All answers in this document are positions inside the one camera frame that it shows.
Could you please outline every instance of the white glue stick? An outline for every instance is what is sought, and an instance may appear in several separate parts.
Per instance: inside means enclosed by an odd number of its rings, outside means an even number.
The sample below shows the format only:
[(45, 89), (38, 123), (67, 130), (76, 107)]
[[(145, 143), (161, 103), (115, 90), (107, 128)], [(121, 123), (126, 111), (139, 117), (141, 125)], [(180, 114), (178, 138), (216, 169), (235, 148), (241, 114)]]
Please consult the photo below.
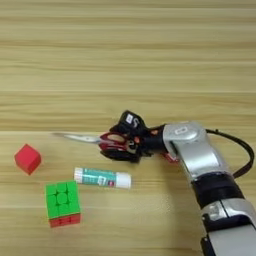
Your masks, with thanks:
[(105, 187), (131, 188), (131, 175), (123, 172), (110, 172), (89, 168), (75, 168), (77, 183)]

